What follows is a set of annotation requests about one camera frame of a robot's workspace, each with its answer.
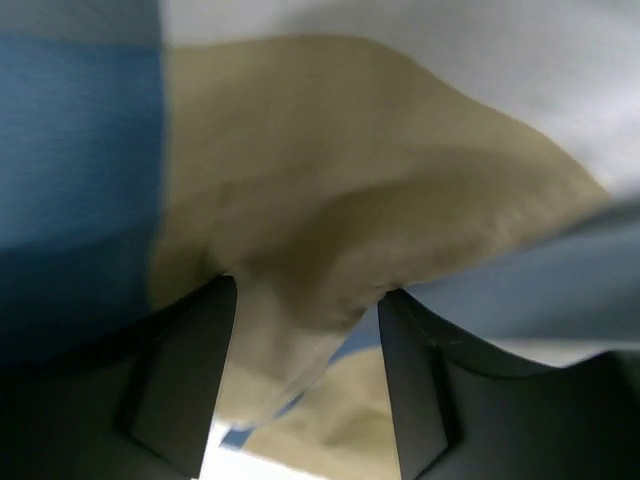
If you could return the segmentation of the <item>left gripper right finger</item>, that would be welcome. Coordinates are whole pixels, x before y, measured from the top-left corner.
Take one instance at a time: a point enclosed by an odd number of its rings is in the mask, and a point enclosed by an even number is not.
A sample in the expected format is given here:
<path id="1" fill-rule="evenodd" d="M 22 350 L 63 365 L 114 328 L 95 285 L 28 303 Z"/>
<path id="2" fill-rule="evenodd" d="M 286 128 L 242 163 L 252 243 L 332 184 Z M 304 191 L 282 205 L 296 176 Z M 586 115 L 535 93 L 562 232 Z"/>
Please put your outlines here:
<path id="1" fill-rule="evenodd" d="M 405 479 L 635 479 L 639 357 L 551 367 L 505 352 L 402 290 L 378 305 Z"/>

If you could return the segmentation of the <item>blue tan white pillowcase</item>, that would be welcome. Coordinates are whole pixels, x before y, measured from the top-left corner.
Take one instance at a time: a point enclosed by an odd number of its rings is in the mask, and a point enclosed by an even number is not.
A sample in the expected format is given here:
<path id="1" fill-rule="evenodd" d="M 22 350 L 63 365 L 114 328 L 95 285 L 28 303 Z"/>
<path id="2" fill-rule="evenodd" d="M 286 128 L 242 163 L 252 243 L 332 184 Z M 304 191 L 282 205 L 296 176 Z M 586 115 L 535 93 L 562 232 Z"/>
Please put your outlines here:
<path id="1" fill-rule="evenodd" d="M 1 373 L 222 276 L 210 430 L 327 479 L 405 479 L 395 290 L 639 357 L 638 3 L 3 2 Z"/>

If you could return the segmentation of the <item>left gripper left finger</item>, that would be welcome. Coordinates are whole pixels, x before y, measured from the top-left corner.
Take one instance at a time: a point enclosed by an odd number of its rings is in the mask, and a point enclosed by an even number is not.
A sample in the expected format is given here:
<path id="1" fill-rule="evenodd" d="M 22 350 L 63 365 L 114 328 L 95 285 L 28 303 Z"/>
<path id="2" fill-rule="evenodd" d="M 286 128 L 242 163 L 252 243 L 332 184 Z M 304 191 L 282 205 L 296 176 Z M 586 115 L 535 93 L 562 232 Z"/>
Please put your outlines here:
<path id="1" fill-rule="evenodd" d="M 5 479 L 195 479 L 237 291 L 229 276 L 40 365 L 1 373 Z"/>

